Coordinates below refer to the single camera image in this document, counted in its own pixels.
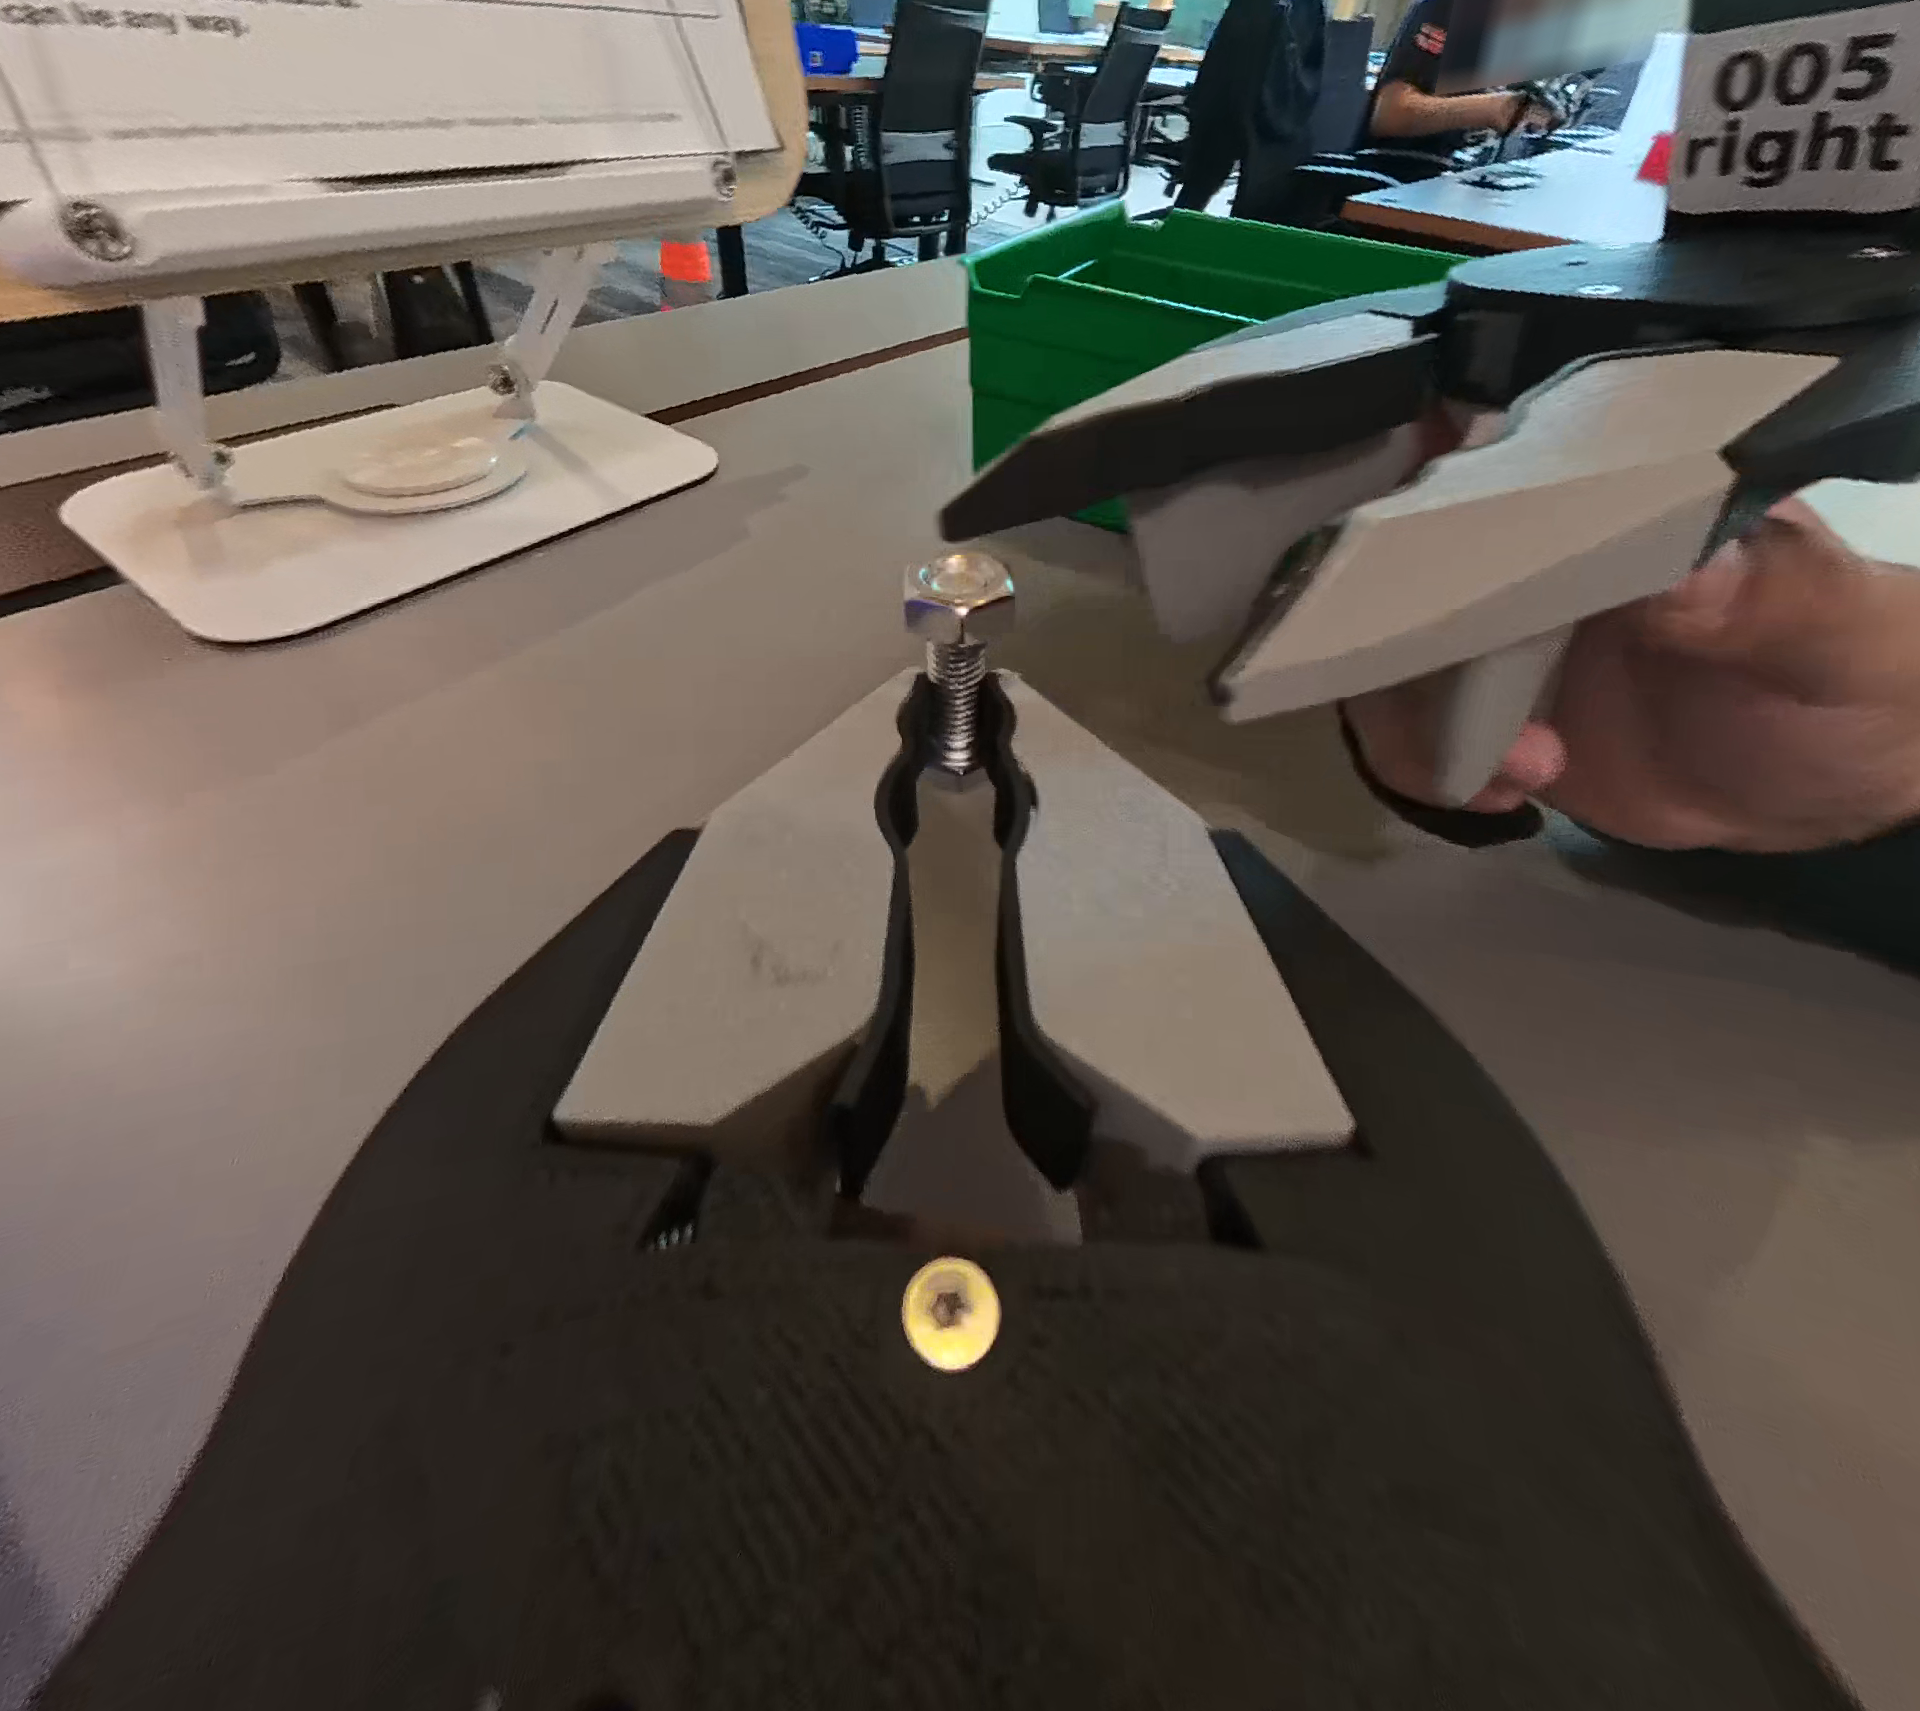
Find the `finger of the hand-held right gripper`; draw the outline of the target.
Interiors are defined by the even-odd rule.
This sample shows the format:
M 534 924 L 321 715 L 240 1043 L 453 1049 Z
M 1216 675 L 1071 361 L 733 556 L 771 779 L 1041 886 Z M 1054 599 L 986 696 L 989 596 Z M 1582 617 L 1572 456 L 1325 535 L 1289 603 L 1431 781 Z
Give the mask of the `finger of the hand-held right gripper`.
M 1062 405 L 945 511 L 972 544 L 1124 503 L 1166 645 L 1225 640 L 1310 529 L 1424 463 L 1439 309 L 1306 309 Z
M 1229 724 L 1477 661 L 1672 591 L 1712 551 L 1743 429 L 1838 356 L 1628 350 L 1534 388 L 1508 429 L 1356 503 L 1216 675 Z

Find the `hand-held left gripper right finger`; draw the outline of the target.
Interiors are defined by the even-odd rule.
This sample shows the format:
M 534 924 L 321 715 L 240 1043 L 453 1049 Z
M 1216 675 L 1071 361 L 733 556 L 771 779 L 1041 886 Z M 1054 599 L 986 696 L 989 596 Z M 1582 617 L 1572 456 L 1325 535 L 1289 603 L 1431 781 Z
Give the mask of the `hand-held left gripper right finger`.
M 1034 1173 L 1071 1190 L 1101 1146 L 1166 1175 L 1351 1146 L 1356 1118 L 1208 819 L 1015 675 L 982 696 L 982 762 L 1001 1109 Z

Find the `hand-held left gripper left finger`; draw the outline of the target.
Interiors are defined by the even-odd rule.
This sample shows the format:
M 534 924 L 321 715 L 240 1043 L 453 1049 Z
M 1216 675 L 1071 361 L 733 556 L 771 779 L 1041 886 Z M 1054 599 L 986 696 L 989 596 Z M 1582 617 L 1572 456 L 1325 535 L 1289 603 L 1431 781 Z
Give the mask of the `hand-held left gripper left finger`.
M 921 675 L 693 834 L 552 1122 L 860 1198 L 904 1104 Z

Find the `green plastic bin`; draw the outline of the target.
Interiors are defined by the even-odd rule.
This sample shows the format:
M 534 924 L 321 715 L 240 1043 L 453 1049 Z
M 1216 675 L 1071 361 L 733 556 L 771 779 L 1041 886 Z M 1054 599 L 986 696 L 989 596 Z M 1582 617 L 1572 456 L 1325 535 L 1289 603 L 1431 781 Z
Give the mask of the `green plastic bin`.
M 972 257 L 972 463 L 1075 399 L 1306 309 L 1445 284 L 1460 254 L 1117 202 Z

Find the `person's right forearm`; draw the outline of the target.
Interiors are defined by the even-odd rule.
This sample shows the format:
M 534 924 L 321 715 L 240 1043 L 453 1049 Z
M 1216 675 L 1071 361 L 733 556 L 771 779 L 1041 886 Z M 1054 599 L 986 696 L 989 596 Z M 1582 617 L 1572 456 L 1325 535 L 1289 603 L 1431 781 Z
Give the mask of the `person's right forearm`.
M 1561 827 L 1554 854 L 1594 886 L 1617 886 L 1723 924 L 1782 932 L 1843 955 L 1920 976 L 1920 827 L 1822 853 L 1644 853 Z

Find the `person's right hand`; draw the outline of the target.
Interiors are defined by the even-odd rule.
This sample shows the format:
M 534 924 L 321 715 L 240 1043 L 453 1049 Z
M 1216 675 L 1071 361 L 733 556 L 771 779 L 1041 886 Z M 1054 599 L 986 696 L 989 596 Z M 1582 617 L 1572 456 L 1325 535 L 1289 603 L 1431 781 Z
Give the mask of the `person's right hand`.
M 1658 599 L 1572 626 L 1478 806 L 1644 853 L 1827 853 L 1920 806 L 1920 572 L 1782 503 Z

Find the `black office chair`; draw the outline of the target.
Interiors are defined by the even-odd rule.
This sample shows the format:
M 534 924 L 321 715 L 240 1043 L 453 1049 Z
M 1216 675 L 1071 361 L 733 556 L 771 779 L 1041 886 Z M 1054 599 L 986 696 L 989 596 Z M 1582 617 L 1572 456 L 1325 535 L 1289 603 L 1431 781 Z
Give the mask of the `black office chair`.
M 1024 218 L 1054 218 L 1124 197 L 1135 178 L 1137 105 L 1174 11 L 1117 7 L 1107 40 L 1087 71 L 1034 74 L 1046 113 L 1008 113 L 1030 136 L 1018 155 L 989 155 L 989 174 L 1018 181 Z
M 827 284 L 883 270 L 897 242 L 921 263 L 972 247 L 986 22 L 989 0 L 897 0 L 883 74 L 806 97 L 827 163 L 803 178 L 795 210 L 827 210 L 824 228 L 846 231 Z

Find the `black hanging jacket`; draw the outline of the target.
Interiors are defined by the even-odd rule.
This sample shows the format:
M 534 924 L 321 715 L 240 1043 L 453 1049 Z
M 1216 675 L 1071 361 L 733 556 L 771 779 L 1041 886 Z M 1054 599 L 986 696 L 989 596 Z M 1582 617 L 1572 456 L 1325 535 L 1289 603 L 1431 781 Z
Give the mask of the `black hanging jacket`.
M 1231 218 L 1280 225 L 1310 159 L 1325 74 L 1325 0 L 1229 0 L 1186 90 L 1174 210 L 1202 215 L 1229 181 Z

